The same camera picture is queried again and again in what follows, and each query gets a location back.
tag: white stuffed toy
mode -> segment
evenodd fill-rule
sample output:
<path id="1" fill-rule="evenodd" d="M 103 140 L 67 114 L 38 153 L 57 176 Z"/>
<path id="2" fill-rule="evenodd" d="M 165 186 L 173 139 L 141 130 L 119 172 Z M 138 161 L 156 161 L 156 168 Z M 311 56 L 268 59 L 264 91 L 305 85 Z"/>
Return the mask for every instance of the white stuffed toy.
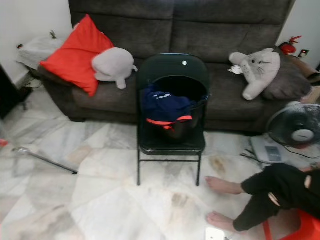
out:
<path id="1" fill-rule="evenodd" d="M 134 66 L 134 58 L 125 49 L 110 48 L 92 60 L 92 67 L 96 71 L 94 77 L 98 81 L 115 82 L 118 89 L 125 89 L 126 79 L 132 74 L 132 70 L 138 71 Z"/>
<path id="2" fill-rule="evenodd" d="M 237 68 L 237 66 L 240 66 L 245 79 L 249 83 L 242 93 L 246 100 L 255 99 L 277 76 L 281 61 L 279 53 L 273 52 L 273 50 L 273 48 L 267 48 L 251 55 L 240 52 L 234 52 L 230 55 L 230 62 L 236 66 L 229 71 L 235 72 L 237 70 L 235 73 L 240 74 Z"/>

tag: fire extinguisher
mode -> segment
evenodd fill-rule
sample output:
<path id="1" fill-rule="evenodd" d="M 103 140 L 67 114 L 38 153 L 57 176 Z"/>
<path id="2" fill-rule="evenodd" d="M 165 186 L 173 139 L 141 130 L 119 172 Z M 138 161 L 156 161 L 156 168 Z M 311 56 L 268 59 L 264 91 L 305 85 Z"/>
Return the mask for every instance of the fire extinguisher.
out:
<path id="1" fill-rule="evenodd" d="M 292 55 L 296 52 L 296 48 L 294 47 L 294 44 L 298 44 L 297 39 L 301 38 L 302 36 L 295 36 L 290 38 L 289 42 L 282 43 L 279 48 L 285 55 Z"/>

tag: metal rod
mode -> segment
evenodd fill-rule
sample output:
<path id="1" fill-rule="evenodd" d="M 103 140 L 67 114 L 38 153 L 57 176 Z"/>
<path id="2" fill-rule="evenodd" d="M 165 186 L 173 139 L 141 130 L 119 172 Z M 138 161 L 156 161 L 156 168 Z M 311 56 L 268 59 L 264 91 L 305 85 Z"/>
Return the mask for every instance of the metal rod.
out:
<path id="1" fill-rule="evenodd" d="M 137 172 L 137 185 L 140 186 L 141 182 L 140 182 L 140 150 L 139 150 L 139 146 L 138 146 L 138 153 L 137 153 L 137 164 L 138 164 L 138 172 Z"/>
<path id="2" fill-rule="evenodd" d="M 196 185 L 199 186 L 199 181 L 200 181 L 200 167 L 201 167 L 201 154 L 199 155 L 199 160 L 198 160 L 198 171 L 197 171 L 197 176 L 196 176 Z"/>
<path id="3" fill-rule="evenodd" d="M 43 156 L 40 156 L 40 155 L 38 155 L 38 154 L 36 154 L 36 153 L 33 153 L 33 152 L 31 152 L 31 151 L 26 151 L 26 153 L 27 153 L 28 155 L 32 156 L 32 157 L 35 157 L 35 158 L 40 159 L 40 160 L 42 160 L 42 161 L 45 161 L 45 162 L 47 162 L 47 163 L 49 163 L 49 164 L 52 164 L 52 165 L 54 165 L 54 166 L 56 166 L 56 167 L 62 168 L 62 169 L 67 170 L 67 171 L 70 171 L 70 172 L 72 172 L 72 174 L 74 174 L 74 175 L 78 174 L 78 171 L 77 171 L 77 170 L 74 170 L 74 169 L 72 169 L 72 168 L 70 168 L 70 167 L 67 167 L 67 166 L 64 166 L 64 165 L 62 165 L 62 164 L 59 164 L 59 163 L 57 163 L 57 162 L 51 161 L 50 159 L 47 159 L 47 158 L 45 158 L 45 157 L 43 157 Z"/>
<path id="4" fill-rule="evenodd" d="M 199 160 L 153 160 L 153 159 L 145 159 L 140 160 L 140 162 L 177 162 L 177 163 L 198 163 Z"/>

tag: sofa cushion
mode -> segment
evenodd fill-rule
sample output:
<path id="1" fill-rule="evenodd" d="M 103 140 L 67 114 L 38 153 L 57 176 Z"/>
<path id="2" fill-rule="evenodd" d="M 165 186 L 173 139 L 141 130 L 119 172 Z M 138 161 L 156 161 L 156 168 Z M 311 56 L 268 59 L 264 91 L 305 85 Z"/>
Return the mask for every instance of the sofa cushion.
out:
<path id="1" fill-rule="evenodd" d="M 135 59 L 139 69 L 143 60 Z M 136 111 L 136 73 L 125 81 L 126 88 L 119 89 L 115 82 L 99 82 L 96 94 L 89 97 L 81 88 L 74 87 L 72 94 L 76 104 L 85 109 L 95 109 L 115 113 L 135 114 Z"/>
<path id="2" fill-rule="evenodd" d="M 170 48 L 174 1 L 70 0 L 72 25 L 90 14 L 114 46 L 135 58 L 167 53 Z"/>
<path id="3" fill-rule="evenodd" d="M 311 91 L 310 82 L 278 47 L 274 51 L 280 55 L 281 66 L 263 96 L 269 100 L 298 100 L 308 95 Z"/>
<path id="4" fill-rule="evenodd" d="M 252 101 L 242 97 L 247 86 L 242 75 L 229 72 L 230 65 L 207 64 L 210 72 L 210 97 L 207 105 L 208 120 L 250 121 L 257 119 L 264 109 L 258 96 Z"/>
<path id="5" fill-rule="evenodd" d="M 231 53 L 249 55 L 272 48 L 280 30 L 280 25 L 177 21 L 170 51 L 191 54 L 206 63 L 227 64 Z"/>
<path id="6" fill-rule="evenodd" d="M 282 24 L 292 0 L 179 0 L 174 18 L 179 21 L 229 24 Z"/>
<path id="7" fill-rule="evenodd" d="M 207 63 L 272 48 L 291 0 L 180 0 L 174 8 L 170 51 Z"/>

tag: power cord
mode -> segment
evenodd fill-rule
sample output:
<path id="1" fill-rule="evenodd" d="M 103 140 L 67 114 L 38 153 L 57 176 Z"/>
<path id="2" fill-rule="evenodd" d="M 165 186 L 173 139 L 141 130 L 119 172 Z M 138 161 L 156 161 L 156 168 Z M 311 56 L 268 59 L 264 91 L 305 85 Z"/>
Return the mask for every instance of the power cord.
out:
<path id="1" fill-rule="evenodd" d="M 286 146 L 284 146 L 284 148 L 285 148 L 288 152 L 290 152 L 290 153 L 292 153 L 292 154 L 297 154 L 297 155 L 300 155 L 300 156 L 305 157 L 305 158 L 308 158 L 308 159 L 317 159 L 317 158 L 320 158 L 320 155 L 319 155 L 319 156 L 316 156 L 316 157 L 309 157 L 309 156 L 303 155 L 303 154 L 301 154 L 301 153 L 297 153 L 297 152 L 294 152 L 294 151 L 290 151 Z"/>

